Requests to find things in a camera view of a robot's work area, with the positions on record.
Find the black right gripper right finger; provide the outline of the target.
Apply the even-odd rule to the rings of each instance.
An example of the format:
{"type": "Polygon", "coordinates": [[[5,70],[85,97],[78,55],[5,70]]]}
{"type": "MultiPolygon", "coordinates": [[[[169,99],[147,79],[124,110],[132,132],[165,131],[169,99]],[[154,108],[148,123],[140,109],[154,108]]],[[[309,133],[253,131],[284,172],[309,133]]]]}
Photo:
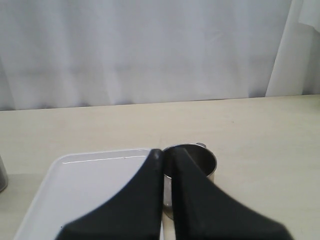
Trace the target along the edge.
{"type": "Polygon", "coordinates": [[[290,240],[287,228],[241,204],[178,147],[172,161],[172,210],[177,240],[290,240]]]}

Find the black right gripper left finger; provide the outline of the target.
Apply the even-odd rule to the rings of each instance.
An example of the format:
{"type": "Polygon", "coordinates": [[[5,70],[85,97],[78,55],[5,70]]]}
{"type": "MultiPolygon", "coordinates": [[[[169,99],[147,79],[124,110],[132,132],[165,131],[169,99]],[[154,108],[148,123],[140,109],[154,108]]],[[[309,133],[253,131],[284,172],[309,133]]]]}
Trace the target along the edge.
{"type": "Polygon", "coordinates": [[[152,149],[111,199],[67,223],[58,240],[158,240],[164,197],[164,154],[152,149]]]}

